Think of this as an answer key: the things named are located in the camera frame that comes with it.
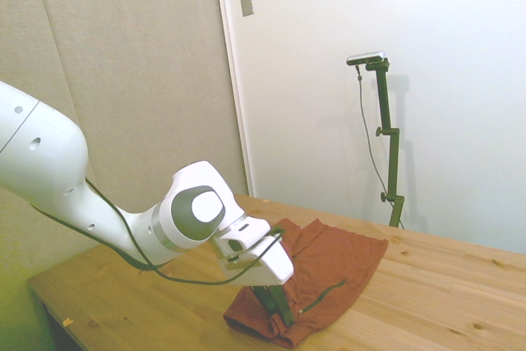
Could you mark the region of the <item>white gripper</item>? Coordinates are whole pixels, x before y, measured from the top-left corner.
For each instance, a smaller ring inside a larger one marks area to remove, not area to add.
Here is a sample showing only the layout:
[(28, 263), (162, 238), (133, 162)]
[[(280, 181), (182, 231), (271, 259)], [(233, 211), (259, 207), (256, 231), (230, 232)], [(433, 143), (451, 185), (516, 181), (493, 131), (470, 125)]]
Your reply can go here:
[(219, 260), (224, 275), (231, 278), (246, 269), (272, 243), (275, 244), (247, 272), (233, 281), (234, 285), (254, 286), (252, 292), (270, 314), (278, 314), (286, 326), (295, 322), (283, 287), (293, 275), (293, 263), (281, 243), (275, 238), (262, 238), (234, 261)]

